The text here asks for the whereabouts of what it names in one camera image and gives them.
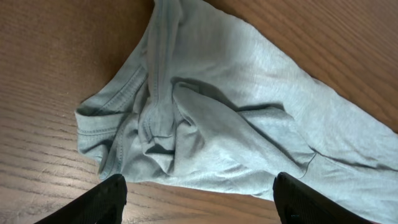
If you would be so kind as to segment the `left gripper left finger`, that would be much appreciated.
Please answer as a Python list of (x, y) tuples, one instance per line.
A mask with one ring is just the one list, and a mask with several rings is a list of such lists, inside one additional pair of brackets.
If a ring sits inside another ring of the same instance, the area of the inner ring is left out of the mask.
[(125, 178), (114, 174), (35, 224), (121, 224), (126, 204)]

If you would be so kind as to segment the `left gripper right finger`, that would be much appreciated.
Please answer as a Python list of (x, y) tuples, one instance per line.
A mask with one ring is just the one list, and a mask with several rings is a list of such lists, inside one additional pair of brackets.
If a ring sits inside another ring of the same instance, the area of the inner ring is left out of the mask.
[(277, 175), (272, 189), (282, 224), (371, 224), (286, 172)]

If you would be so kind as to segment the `light blue t-shirt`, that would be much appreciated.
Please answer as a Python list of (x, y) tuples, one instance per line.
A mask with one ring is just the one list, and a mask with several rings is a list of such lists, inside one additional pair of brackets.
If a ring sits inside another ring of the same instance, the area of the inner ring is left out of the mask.
[(287, 172), (397, 222), (397, 134), (205, 1), (156, 1), (137, 47), (75, 116), (102, 179), (272, 200)]

